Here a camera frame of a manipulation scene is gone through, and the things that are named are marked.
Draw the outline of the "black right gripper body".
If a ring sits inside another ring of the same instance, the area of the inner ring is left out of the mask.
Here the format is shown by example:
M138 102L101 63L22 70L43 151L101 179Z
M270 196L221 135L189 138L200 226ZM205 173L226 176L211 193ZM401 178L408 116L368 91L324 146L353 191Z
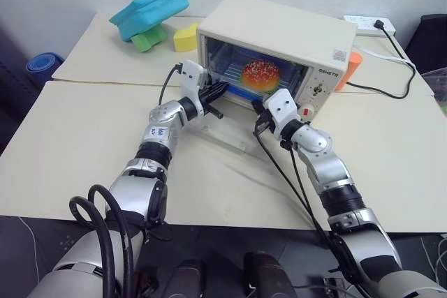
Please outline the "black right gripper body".
M266 130L269 130L271 134L273 134L275 128L276 126L272 114L270 112L261 112L258 115L254 126L254 135L260 135Z

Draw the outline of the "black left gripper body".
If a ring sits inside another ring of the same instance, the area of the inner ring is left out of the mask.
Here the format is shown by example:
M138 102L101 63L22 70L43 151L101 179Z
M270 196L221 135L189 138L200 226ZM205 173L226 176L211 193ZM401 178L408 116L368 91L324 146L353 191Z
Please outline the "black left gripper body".
M204 114L211 113L217 119L222 119L224 117L224 115L220 111L218 111L218 109L216 109L215 107L213 107L211 105L211 103L214 101L209 101L209 91L210 91L211 86L212 86L212 84L206 86L204 89L201 89L199 91L199 94L198 94L199 101L200 101L201 105L203 106Z

